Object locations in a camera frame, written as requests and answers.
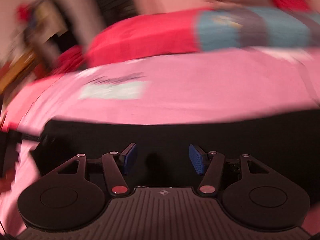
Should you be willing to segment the black pants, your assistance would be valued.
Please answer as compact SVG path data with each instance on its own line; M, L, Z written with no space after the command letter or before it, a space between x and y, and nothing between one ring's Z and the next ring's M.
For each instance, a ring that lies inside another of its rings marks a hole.
M319 111L291 112L237 122L174 125L116 125L49 120L31 156L44 176L79 153L88 158L137 145L126 178L136 186L196 186L190 160L194 144L228 159L249 154L302 187L319 201Z

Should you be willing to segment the pink printed bed sheet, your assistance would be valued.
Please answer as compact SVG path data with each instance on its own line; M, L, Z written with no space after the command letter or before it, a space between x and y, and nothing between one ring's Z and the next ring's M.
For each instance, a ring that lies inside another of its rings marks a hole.
M319 239L319 201L249 154L225 157L214 196L197 192L196 174L196 186L128 185L122 197L107 190L103 155L79 153L44 176L31 156L49 120L206 124L307 110L319 111L318 49L154 56L28 85L1 133L1 155L18 162L1 239Z

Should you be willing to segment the stack of red towels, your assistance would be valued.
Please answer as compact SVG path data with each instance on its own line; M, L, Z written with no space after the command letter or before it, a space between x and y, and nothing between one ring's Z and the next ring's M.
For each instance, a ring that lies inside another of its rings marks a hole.
M86 58L82 51L82 46L75 45L63 52L53 63L52 68L46 69L38 64L33 70L35 80L39 80L51 75L66 74L76 70L86 68Z

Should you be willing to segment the red bed cover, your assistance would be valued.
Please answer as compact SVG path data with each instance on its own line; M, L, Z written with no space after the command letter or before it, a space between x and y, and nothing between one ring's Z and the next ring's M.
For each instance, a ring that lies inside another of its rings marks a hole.
M119 21L99 33L89 45L89 68L141 59L201 51L197 20L204 9L139 15Z

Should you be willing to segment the teal grey patterned blanket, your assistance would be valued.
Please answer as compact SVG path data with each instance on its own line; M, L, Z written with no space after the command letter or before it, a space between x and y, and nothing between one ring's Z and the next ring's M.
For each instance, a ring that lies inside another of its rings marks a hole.
M197 17L195 34L201 51L319 47L319 14L268 7L205 10Z

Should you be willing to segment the wooden bookshelf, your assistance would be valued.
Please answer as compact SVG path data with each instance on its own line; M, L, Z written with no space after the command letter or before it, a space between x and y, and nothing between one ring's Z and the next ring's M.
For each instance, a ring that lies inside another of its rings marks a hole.
M79 44L58 0L20 4L10 50L1 67L1 95L13 97L28 80L57 71L60 56Z

